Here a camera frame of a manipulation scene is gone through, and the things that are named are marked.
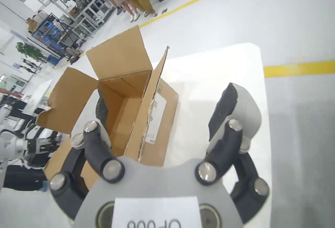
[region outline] white table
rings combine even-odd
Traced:
[[[190,158],[203,158],[208,146],[208,122],[229,82],[246,88],[257,103],[262,124],[252,139],[250,156],[258,174],[272,189],[269,116],[261,53],[253,44],[239,44],[167,60],[162,78],[179,93],[164,167]],[[237,175],[233,168],[224,176],[231,192]],[[271,192],[262,210],[245,227],[270,227]]]

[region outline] potted plant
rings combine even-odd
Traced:
[[[42,62],[46,61],[46,57],[42,54],[42,52],[32,45],[23,42],[18,42],[16,44],[16,48],[19,53],[24,54],[26,57],[29,56],[36,61],[42,61]]]

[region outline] cardboard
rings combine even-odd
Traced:
[[[99,80],[67,68],[49,97],[51,109],[39,115],[37,125],[71,134],[92,92],[99,89],[109,110],[107,132],[113,153],[148,166],[163,166],[178,101],[178,94],[160,78],[167,52],[168,47],[153,70],[138,26],[87,51]],[[156,95],[164,101],[163,115],[158,117],[152,114]],[[153,119],[159,127],[154,144],[145,141]],[[48,179],[61,170],[70,150],[68,139],[54,152],[44,170]],[[98,178],[88,162],[81,176],[88,189]]]

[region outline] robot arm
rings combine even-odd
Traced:
[[[116,158],[102,140],[100,124],[88,121],[71,139],[63,167],[50,180],[50,190],[74,228],[111,227],[116,198],[196,196],[202,227],[241,228],[261,209],[269,195],[248,149],[261,124],[260,111],[246,89],[230,83],[209,122],[210,143],[203,160],[191,159],[173,168]],[[100,178],[88,190],[80,177],[89,162]],[[234,166],[238,175],[231,194],[221,177]]]

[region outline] barcode label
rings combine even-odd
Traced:
[[[160,122],[162,121],[165,106],[166,106],[166,100],[160,94],[156,93],[152,107],[152,114],[150,116],[149,127],[145,139],[147,143],[154,144],[156,141],[158,129],[160,126]]]

